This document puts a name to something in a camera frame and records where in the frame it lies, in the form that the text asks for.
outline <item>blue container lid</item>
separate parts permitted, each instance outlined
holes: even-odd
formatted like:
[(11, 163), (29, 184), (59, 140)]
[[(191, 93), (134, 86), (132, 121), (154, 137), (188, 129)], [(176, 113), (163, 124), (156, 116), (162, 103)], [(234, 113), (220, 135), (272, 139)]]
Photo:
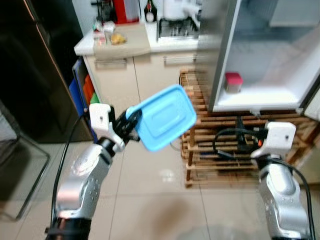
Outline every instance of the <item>blue container lid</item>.
[(126, 111), (128, 119), (141, 109), (142, 117), (136, 125), (144, 146), (149, 151), (158, 151), (181, 136), (197, 120), (197, 114), (182, 86), (176, 84), (156, 93)]

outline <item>white pot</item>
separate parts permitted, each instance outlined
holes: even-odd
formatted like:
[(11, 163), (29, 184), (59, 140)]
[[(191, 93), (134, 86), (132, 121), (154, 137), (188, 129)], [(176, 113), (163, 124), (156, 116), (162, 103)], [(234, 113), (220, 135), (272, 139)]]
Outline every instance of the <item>white pot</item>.
[(183, 20), (199, 11), (195, 0), (163, 0), (163, 17), (167, 20)]

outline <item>red container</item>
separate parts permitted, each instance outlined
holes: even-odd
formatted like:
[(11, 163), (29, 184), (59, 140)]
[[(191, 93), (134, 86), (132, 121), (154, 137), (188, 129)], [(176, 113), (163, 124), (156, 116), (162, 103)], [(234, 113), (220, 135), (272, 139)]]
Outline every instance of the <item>red container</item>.
[(139, 3), (137, 0), (113, 0), (116, 24), (139, 22)]
[(236, 94), (240, 92), (244, 80), (237, 72), (226, 72), (225, 75), (225, 90), (227, 93)]

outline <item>black cable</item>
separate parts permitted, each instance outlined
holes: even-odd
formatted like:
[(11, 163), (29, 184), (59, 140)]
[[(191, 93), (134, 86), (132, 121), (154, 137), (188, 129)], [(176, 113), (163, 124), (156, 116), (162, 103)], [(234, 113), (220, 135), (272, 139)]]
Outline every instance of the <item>black cable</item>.
[(139, 3), (139, 10), (140, 10), (140, 19), (142, 18), (142, 14), (141, 14), (141, 6), (140, 6), (140, 0), (138, 0)]
[(97, 8), (97, 11), (98, 11), (98, 16), (96, 17), (98, 21), (101, 20), (101, 17), (100, 17), (100, 11), (99, 11), (99, 2), (98, 0), (96, 0), (96, 8)]
[(212, 147), (213, 147), (213, 152), (216, 152), (216, 141), (219, 136), (221, 135), (230, 135), (230, 134), (235, 134), (235, 133), (242, 133), (242, 134), (249, 134), (249, 135), (255, 135), (257, 132), (252, 131), (252, 130), (247, 130), (247, 129), (242, 129), (242, 128), (226, 128), (224, 130), (219, 131), (216, 135), (215, 138), (212, 140)]
[[(242, 128), (227, 128), (224, 130), (219, 131), (216, 135), (215, 138), (212, 140), (212, 147), (213, 147), (213, 152), (216, 153), (216, 141), (218, 139), (219, 136), (221, 135), (230, 135), (230, 134), (234, 134), (234, 133), (242, 133), (242, 134), (249, 134), (252, 136), (256, 136), (257, 135), (257, 131), (252, 131), (252, 130), (247, 130), (247, 129), (242, 129)], [(277, 164), (282, 164), (284, 166), (286, 166), (287, 168), (289, 168), (292, 171), (295, 171), (296, 174), (298, 174), (298, 176), (301, 178), (304, 188), (305, 188), (305, 193), (306, 193), (306, 201), (307, 201), (307, 212), (308, 212), (308, 221), (309, 221), (309, 229), (310, 229), (310, 235), (312, 240), (316, 240), (316, 233), (315, 233), (315, 225), (314, 225), (314, 217), (312, 214), (312, 203), (311, 203), (311, 193), (310, 193), (310, 188), (309, 185), (307, 183), (306, 178), (304, 177), (304, 175), (298, 170), (296, 169), (294, 166), (290, 165), (289, 163), (283, 161), (283, 160), (277, 160), (277, 159), (268, 159), (271, 162), (277, 163)]]
[(69, 138), (67, 140), (67, 142), (65, 143), (64, 149), (63, 149), (63, 153), (61, 156), (61, 160), (60, 160), (60, 165), (59, 168), (56, 172), (56, 176), (55, 176), (55, 180), (54, 180), (54, 185), (53, 185), (53, 192), (52, 192), (52, 201), (51, 201), (51, 220), (50, 220), (50, 227), (53, 227), (56, 217), (57, 217), (57, 213), (56, 213), (56, 200), (57, 200), (57, 189), (58, 189), (58, 184), (59, 184), (59, 178), (62, 172), (62, 168), (64, 166), (64, 162), (65, 162), (65, 157), (67, 154), (67, 150), (71, 141), (71, 138), (74, 134), (74, 131), (76, 129), (76, 126), (78, 125), (78, 123), (80, 122), (81, 118), (84, 115), (81, 115), (73, 124), (72, 126), (72, 130), (70, 132)]
[(298, 176), (301, 178), (301, 180), (303, 182), (303, 185), (304, 185), (304, 188), (305, 188), (305, 193), (306, 193), (306, 202), (307, 202), (307, 212), (308, 212), (310, 235), (311, 235), (311, 239), (312, 240), (316, 240), (314, 217), (313, 217), (313, 214), (312, 214), (311, 193), (310, 193), (310, 188), (309, 188), (309, 185), (307, 183), (306, 178), (304, 177), (304, 175), (298, 169), (296, 169), (294, 166), (292, 166), (291, 164), (289, 164), (289, 163), (287, 163), (287, 162), (285, 162), (283, 160), (278, 160), (278, 159), (274, 159), (274, 158), (268, 158), (268, 161), (271, 161), (271, 162), (286, 166), (290, 170), (295, 171), (296, 174), (298, 174)]
[(180, 149), (177, 148), (177, 147), (175, 147), (175, 146), (172, 144), (172, 142), (170, 142), (170, 146), (171, 146), (171, 148), (172, 148), (173, 150), (180, 152)]

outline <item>kitchen cabinet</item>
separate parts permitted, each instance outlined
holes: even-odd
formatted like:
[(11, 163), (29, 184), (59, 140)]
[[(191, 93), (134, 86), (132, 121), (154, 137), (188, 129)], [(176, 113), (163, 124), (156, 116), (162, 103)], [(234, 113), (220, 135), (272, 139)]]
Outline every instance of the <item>kitchen cabinet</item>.
[(101, 61), (84, 56), (100, 101), (114, 106), (115, 116), (140, 102), (133, 57)]
[(179, 83), (181, 68), (194, 68), (195, 51), (162, 52), (133, 57), (140, 100)]

